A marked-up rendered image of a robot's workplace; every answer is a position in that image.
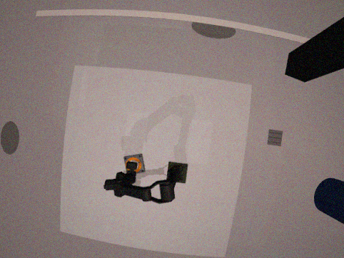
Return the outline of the orange round plate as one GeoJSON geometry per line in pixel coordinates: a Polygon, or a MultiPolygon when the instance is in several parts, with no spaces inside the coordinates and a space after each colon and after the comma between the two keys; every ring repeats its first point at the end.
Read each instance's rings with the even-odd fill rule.
{"type": "Polygon", "coordinates": [[[141,161],[138,158],[131,157],[131,158],[127,159],[126,164],[127,164],[128,160],[129,160],[129,162],[137,162],[138,163],[137,164],[137,168],[134,171],[138,172],[141,169],[142,164],[141,164],[141,161]],[[138,161],[140,161],[140,162],[138,162],[138,161]]]}

